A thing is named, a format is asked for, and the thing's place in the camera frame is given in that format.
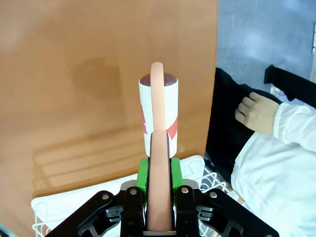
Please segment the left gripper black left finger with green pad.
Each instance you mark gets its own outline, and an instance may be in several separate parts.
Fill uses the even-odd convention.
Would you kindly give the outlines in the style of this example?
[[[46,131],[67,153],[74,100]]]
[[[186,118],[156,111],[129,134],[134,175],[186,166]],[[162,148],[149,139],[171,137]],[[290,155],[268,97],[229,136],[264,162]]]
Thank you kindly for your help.
[[[133,185],[113,195],[99,191],[56,228],[50,237],[102,237],[121,223],[127,228],[121,237],[143,236],[144,207],[147,194],[149,159],[143,158]]]

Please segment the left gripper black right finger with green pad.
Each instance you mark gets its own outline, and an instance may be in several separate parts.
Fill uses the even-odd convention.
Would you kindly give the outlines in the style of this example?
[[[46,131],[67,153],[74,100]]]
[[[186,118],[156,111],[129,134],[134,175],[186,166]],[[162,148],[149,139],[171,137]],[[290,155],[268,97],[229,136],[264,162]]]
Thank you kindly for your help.
[[[171,159],[171,180],[178,237],[198,237],[199,224],[221,237],[277,237],[279,233],[218,188],[202,192],[182,177],[180,161]]]

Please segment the person's right hand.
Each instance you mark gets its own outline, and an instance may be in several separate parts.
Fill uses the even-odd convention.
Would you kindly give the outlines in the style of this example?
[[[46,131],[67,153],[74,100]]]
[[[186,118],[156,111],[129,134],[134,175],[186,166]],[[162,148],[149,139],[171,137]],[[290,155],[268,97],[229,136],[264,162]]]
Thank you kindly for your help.
[[[277,102],[251,92],[238,105],[235,119],[255,132],[272,135],[278,107]]]

